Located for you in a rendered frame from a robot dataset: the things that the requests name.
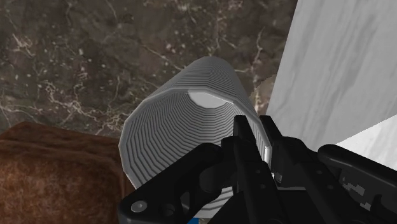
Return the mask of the brown textured rounded block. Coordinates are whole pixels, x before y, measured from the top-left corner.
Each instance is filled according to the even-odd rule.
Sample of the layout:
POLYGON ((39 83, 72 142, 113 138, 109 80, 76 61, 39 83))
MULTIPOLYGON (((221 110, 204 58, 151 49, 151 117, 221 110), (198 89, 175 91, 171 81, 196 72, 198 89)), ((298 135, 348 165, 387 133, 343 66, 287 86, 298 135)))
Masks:
POLYGON ((118 224, 118 140, 22 122, 0 134, 0 224, 118 224))

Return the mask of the white marble counter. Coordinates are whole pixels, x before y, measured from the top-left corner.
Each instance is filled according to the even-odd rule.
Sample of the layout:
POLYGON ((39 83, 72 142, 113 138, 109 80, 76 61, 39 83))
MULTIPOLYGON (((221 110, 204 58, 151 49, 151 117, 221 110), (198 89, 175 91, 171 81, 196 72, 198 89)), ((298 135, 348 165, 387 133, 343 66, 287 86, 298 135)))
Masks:
POLYGON ((298 0, 267 114, 397 170, 397 0, 298 0))

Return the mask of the grey ribbed cup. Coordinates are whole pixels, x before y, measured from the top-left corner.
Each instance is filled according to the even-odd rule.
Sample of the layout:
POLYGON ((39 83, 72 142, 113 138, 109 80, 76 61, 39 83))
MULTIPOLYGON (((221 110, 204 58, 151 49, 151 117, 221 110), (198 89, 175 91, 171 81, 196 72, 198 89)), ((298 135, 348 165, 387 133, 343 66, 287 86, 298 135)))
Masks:
MULTIPOLYGON (((123 171, 137 190, 202 143, 220 145, 233 135, 237 115, 247 118, 261 159, 269 140, 233 69, 202 57, 150 94, 126 119, 119 142, 123 171)), ((232 187, 195 216, 212 218, 232 197, 232 187)))

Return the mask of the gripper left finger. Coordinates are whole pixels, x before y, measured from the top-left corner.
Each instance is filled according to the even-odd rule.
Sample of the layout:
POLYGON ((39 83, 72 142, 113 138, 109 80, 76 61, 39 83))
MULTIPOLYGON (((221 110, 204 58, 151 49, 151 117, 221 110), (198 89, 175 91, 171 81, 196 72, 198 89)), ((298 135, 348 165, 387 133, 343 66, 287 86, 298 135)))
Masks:
POLYGON ((247 118, 237 115, 233 135, 202 143, 118 205, 119 224, 188 224, 232 187, 232 197, 208 224, 273 224, 274 180, 258 152, 247 118))

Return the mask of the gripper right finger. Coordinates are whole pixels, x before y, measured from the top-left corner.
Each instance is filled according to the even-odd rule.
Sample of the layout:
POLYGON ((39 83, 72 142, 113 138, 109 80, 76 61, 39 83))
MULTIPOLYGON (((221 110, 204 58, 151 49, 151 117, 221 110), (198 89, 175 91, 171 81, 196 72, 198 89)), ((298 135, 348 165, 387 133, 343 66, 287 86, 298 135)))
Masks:
POLYGON ((397 171, 335 144, 312 151, 270 116, 260 120, 292 224, 397 224, 397 171))

